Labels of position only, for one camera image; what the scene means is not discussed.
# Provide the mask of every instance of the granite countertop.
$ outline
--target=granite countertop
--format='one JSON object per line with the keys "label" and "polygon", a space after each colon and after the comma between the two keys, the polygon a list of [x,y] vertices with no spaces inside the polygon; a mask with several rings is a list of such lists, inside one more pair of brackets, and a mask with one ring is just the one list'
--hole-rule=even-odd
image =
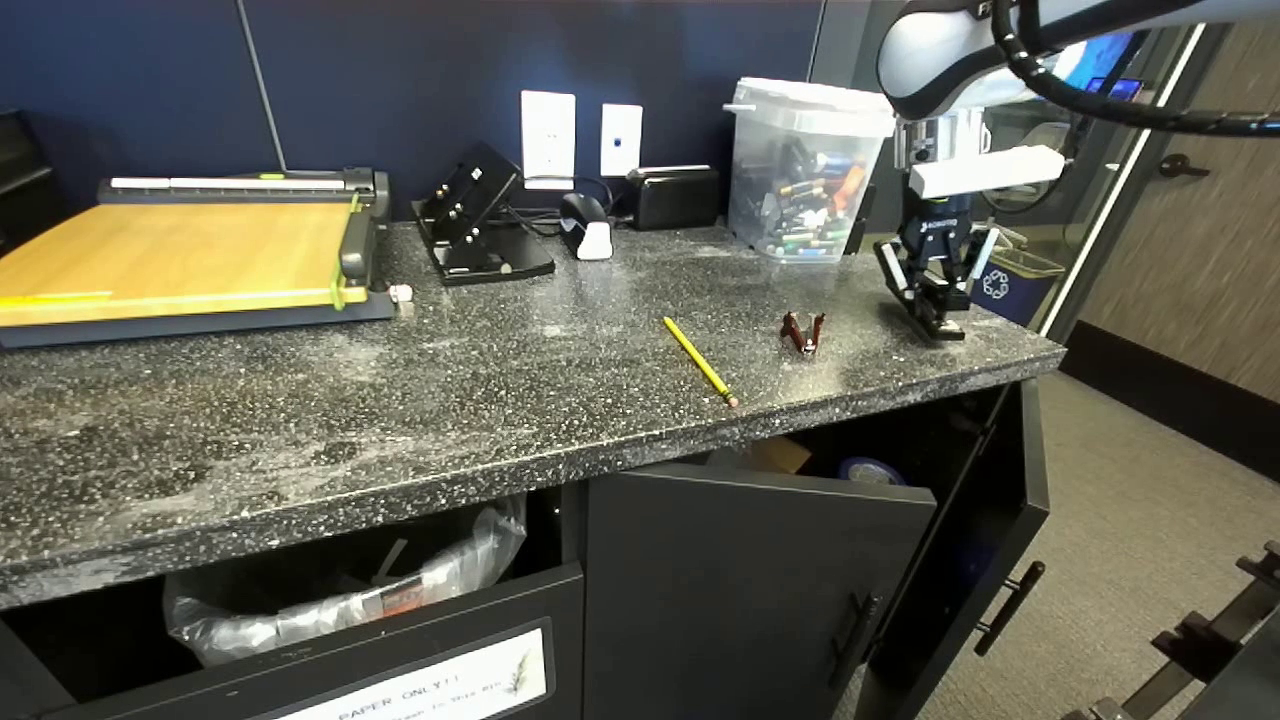
{"label": "granite countertop", "polygon": [[[720,234],[439,290],[363,327],[0,357],[0,609],[1027,382],[1061,348],[972,311],[928,348],[870,261],[776,268]],[[811,364],[779,311],[826,311]],[[660,318],[736,389],[726,409]]]}

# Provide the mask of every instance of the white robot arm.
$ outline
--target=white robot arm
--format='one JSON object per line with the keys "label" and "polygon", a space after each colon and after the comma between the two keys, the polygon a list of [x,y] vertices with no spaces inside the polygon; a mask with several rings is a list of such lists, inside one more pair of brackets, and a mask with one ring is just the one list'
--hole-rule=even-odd
{"label": "white robot arm", "polygon": [[902,18],[880,44],[880,87],[902,120],[906,212],[895,240],[874,245],[874,261],[922,335],[965,335],[951,311],[966,307],[972,283],[991,261],[994,234],[972,227],[966,197],[1062,173],[1062,161],[1048,150],[982,153],[979,110],[1021,100],[1027,87],[1061,110],[1129,127],[1280,137],[1280,116],[1262,111],[1165,111],[1090,95],[1062,86],[1048,61],[1067,44],[1120,27],[1248,18],[1280,18],[1280,0],[902,0]]}

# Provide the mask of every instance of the cabinet door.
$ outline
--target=cabinet door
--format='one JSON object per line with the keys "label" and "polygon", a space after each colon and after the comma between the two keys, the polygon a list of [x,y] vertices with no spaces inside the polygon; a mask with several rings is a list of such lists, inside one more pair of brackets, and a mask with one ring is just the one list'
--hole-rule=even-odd
{"label": "cabinet door", "polygon": [[933,508],[694,466],[591,482],[583,716],[831,716]]}

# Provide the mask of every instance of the pencil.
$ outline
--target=pencil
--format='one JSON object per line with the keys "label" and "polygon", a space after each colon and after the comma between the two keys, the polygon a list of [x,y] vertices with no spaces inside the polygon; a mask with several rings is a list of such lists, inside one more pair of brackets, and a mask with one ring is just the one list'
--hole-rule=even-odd
{"label": "pencil", "polygon": [[714,395],[724,395],[726,409],[736,409],[730,389],[724,386],[724,375],[710,370],[710,362],[685,335],[685,327],[664,318],[672,341],[685,348],[685,357],[704,371],[704,382],[710,386]]}

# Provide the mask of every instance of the floor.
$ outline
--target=floor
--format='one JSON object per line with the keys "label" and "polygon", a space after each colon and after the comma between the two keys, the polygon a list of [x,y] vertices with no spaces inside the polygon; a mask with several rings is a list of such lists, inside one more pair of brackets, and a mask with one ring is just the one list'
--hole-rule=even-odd
{"label": "floor", "polygon": [[1048,578],[982,661],[951,664],[922,720],[1056,720],[1124,701],[1160,667],[1146,639],[1224,609],[1248,583],[1235,558],[1280,541],[1276,482],[1067,375],[1044,382],[1044,446],[1052,517],[1027,559]]}

